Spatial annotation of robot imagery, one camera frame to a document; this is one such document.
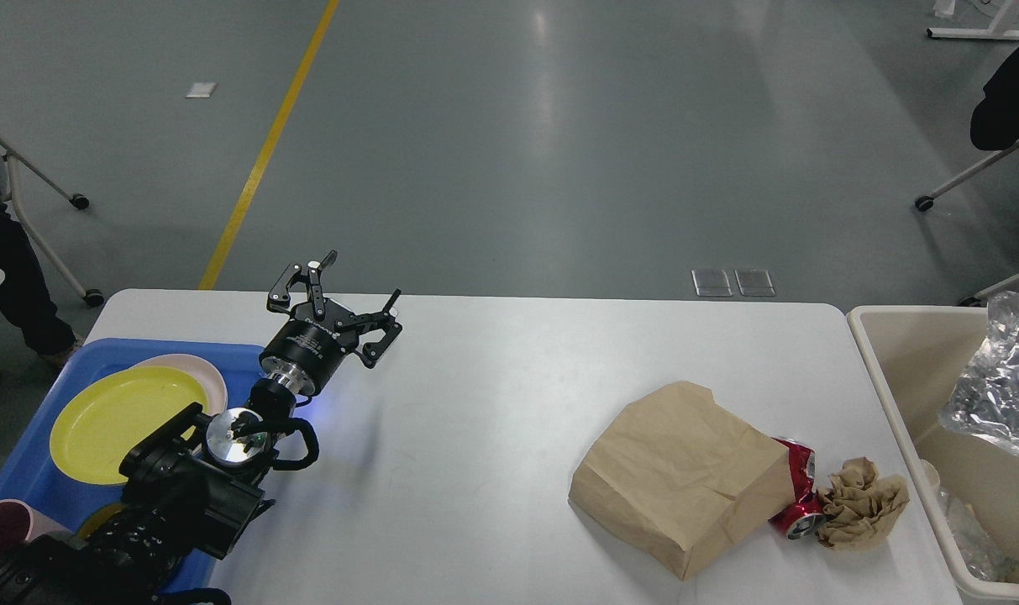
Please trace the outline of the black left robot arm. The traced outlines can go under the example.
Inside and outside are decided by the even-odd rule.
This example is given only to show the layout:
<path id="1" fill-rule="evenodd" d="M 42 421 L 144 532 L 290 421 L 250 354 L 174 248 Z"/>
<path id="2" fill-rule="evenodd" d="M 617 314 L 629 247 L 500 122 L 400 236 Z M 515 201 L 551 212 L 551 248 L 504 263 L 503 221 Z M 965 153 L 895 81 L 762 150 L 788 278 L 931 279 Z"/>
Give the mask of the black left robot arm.
<path id="1" fill-rule="evenodd" d="M 267 292 L 286 322 L 260 352 L 262 375 L 245 403 L 209 416 L 189 403 L 160 422 L 118 463 L 121 507 L 82 539 L 45 533 L 0 554 L 0 604 L 228 604 L 217 588 L 165 592 L 198 550 L 224 559 L 274 505 L 260 486 L 272 471 L 317 462 L 316 429 L 294 413 L 323 391 L 351 355 L 374 367 L 403 332 L 391 293 L 374 313 L 326 296 L 337 252 L 290 265 Z"/>

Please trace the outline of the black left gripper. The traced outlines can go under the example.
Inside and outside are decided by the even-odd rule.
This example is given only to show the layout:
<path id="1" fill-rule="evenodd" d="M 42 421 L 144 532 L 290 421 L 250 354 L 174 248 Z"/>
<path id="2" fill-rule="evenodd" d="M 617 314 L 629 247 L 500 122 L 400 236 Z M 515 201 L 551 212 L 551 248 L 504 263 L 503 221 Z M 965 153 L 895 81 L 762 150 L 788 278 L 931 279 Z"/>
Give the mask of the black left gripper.
<path id="1" fill-rule="evenodd" d="M 331 314 L 324 296 L 322 275 L 332 268 L 338 252 L 321 260 L 286 266 L 267 292 L 266 310 L 289 317 L 260 353 L 260 368 L 271 380 L 299 396 L 317 396 L 324 390 L 345 356 L 355 354 L 364 367 L 374 368 L 403 332 L 394 305 L 403 291 L 395 290 L 375 313 Z M 305 302 L 292 302 L 294 287 L 304 287 Z M 334 325 L 334 336 L 319 324 Z"/>

